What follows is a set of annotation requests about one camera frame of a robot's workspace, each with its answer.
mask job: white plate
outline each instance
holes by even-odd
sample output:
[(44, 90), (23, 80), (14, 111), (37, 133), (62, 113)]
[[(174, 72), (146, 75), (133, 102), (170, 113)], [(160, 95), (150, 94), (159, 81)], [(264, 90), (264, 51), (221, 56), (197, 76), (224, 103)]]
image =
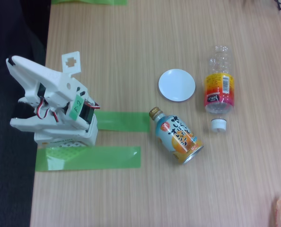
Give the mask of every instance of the white plate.
[(159, 78), (158, 87), (164, 97), (181, 102), (190, 98), (195, 91), (193, 77), (184, 70), (168, 70)]

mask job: can label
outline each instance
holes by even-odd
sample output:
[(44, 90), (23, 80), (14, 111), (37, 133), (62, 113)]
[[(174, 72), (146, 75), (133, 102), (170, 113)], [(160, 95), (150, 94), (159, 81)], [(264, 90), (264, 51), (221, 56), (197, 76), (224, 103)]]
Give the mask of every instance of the can label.
[(156, 136), (180, 163), (184, 163), (191, 154), (202, 148), (202, 141), (174, 115), (159, 120)]
[(205, 79), (204, 105), (212, 102), (228, 103), (234, 106), (234, 78), (227, 73), (214, 73)]

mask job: orange fruit illustration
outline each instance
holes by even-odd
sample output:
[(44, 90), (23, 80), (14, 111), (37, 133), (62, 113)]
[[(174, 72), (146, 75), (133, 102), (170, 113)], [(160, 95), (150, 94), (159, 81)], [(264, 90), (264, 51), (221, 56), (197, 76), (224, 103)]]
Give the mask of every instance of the orange fruit illustration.
[(177, 134), (175, 134), (172, 137), (171, 143), (174, 149), (181, 153), (185, 154), (188, 150), (192, 148), (193, 141), (191, 140), (191, 137), (193, 135), (190, 133), (187, 133), (185, 131), (178, 131)]

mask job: green tape strip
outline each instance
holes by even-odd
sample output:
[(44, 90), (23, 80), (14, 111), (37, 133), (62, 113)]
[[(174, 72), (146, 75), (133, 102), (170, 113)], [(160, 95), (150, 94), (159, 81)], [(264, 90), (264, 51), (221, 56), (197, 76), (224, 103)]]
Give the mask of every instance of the green tape strip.
[(150, 132), (150, 117), (142, 112), (104, 112), (95, 111), (97, 127), (112, 131)]
[(73, 103), (73, 107), (69, 113), (69, 117), (71, 117), (73, 120), (76, 121), (80, 111), (82, 110), (83, 104), (84, 104), (84, 99), (81, 96), (76, 95)]
[(140, 147), (69, 147), (39, 149), (35, 171), (139, 168)]
[(70, 1), (82, 1), (85, 3), (92, 3), (92, 4), (127, 5), (128, 0), (52, 0), (51, 4), (70, 2)]

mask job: bottle cap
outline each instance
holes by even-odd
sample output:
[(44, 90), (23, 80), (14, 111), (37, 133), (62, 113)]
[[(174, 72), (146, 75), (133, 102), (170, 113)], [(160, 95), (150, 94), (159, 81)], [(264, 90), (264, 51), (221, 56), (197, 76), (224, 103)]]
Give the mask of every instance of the bottle cap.
[(211, 121), (211, 129), (213, 132), (225, 132), (227, 121), (225, 119), (213, 119)]
[(162, 114), (163, 112), (158, 108), (158, 107), (154, 107), (150, 112), (149, 112), (149, 116), (150, 118), (152, 118), (152, 120), (154, 120), (158, 115)]

